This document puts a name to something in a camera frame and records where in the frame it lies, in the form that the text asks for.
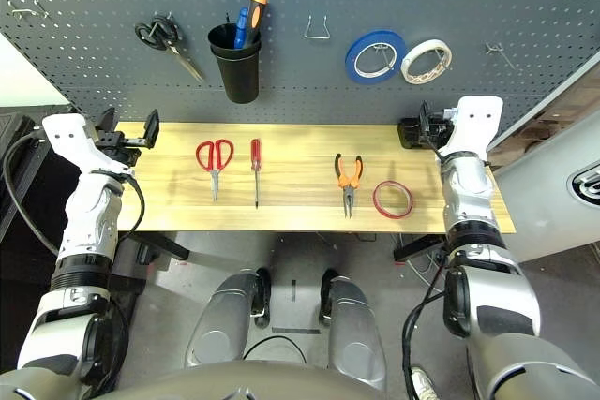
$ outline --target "red handle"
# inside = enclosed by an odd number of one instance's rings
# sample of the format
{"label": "red handle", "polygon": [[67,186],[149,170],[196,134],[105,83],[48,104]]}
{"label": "red handle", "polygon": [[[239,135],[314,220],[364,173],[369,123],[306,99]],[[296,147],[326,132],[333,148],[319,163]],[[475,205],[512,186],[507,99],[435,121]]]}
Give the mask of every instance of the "red handle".
{"label": "red handle", "polygon": [[250,143],[250,161],[252,162],[252,170],[261,169],[261,140],[255,139]]}
{"label": "red handle", "polygon": [[[221,161],[221,144],[227,144],[229,146],[229,156],[227,157],[227,161],[225,161],[225,163]],[[217,147],[217,169],[223,170],[232,160],[233,143],[228,140],[218,140],[217,142],[215,142],[215,146]]]}
{"label": "red handle", "polygon": [[[204,165],[201,159],[200,153],[202,152],[204,147],[208,147],[208,164]],[[213,169],[213,151],[215,149],[215,144],[211,141],[205,141],[196,147],[196,161],[200,164],[200,167],[206,171],[210,171]]]}

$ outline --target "white wall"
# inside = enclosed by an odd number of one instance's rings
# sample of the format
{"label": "white wall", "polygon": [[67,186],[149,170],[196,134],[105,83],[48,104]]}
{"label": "white wall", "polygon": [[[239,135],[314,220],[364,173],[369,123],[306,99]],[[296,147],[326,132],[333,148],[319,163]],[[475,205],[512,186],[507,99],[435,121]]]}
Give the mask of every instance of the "white wall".
{"label": "white wall", "polygon": [[600,207],[576,199],[567,180],[600,160],[600,111],[498,170],[517,234],[504,234],[519,260],[600,241]]}
{"label": "white wall", "polygon": [[50,82],[0,34],[0,107],[66,103]]}

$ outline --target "orange pliers handle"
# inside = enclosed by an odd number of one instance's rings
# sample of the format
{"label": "orange pliers handle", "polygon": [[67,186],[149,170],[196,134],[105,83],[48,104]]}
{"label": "orange pliers handle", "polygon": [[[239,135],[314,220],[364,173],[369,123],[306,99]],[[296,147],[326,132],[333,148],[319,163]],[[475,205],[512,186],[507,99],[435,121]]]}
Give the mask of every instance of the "orange pliers handle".
{"label": "orange pliers handle", "polygon": [[350,178],[344,173],[344,165],[341,159],[341,154],[336,155],[335,169],[337,175],[337,185],[339,187],[351,186],[354,189],[357,189],[358,186],[360,186],[358,182],[363,174],[363,158],[361,158],[360,155],[357,156],[354,164],[354,176]]}

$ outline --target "pliers jaw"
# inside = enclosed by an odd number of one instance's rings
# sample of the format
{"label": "pliers jaw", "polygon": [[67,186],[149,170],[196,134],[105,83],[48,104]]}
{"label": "pliers jaw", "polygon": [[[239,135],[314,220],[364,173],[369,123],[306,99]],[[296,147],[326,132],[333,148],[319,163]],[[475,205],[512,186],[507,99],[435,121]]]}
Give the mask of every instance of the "pliers jaw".
{"label": "pliers jaw", "polygon": [[354,188],[351,186],[344,187],[343,191],[344,201],[344,217],[353,218],[353,206],[354,206]]}

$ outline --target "wooden tabletop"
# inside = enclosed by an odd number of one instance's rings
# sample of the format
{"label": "wooden tabletop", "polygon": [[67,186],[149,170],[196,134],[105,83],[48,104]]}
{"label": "wooden tabletop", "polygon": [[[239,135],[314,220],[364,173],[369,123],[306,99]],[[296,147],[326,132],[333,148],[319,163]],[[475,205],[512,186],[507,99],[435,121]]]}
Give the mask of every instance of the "wooden tabletop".
{"label": "wooden tabletop", "polygon": [[[143,134],[142,123],[120,123],[130,138]],[[250,141],[260,138],[262,170],[260,206],[254,207],[254,172]],[[210,174],[196,161],[203,141],[227,139],[234,156],[218,177],[213,203]],[[354,194],[352,219],[344,217],[342,190],[334,172],[342,153],[349,176],[353,161],[364,161],[361,185]],[[160,124],[157,145],[142,150],[135,167],[146,201],[138,230],[295,230],[444,233],[440,171],[429,150],[400,146],[395,126],[304,126],[262,124]],[[411,191],[414,207],[407,217],[383,217],[372,193],[383,180],[396,180]],[[383,192],[390,210],[405,199]],[[504,233],[515,227],[496,189],[494,212]],[[136,221],[139,202],[127,186],[119,229]]]}

